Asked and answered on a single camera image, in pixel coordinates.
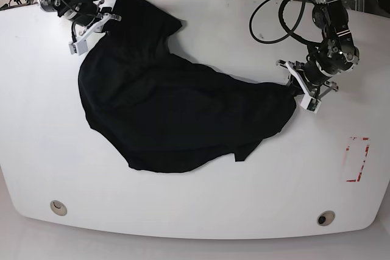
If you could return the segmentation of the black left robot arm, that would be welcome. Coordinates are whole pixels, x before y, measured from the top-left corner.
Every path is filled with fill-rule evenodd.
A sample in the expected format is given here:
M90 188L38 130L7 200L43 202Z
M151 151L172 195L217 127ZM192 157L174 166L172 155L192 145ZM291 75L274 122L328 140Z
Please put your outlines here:
M302 96L300 106L317 112L322 98L338 90L331 79L340 73L350 72L359 63L360 52L354 45L348 26L349 16L342 0L301 0L298 18L302 19L306 3L313 3L312 20L323 37L320 43L306 40L295 33L300 20L292 28L286 25L284 10L289 1L292 0L282 0L278 9L278 20L286 34L270 43L276 44L291 37L307 47L304 63L279 60L277 65L289 71L287 86L295 95Z

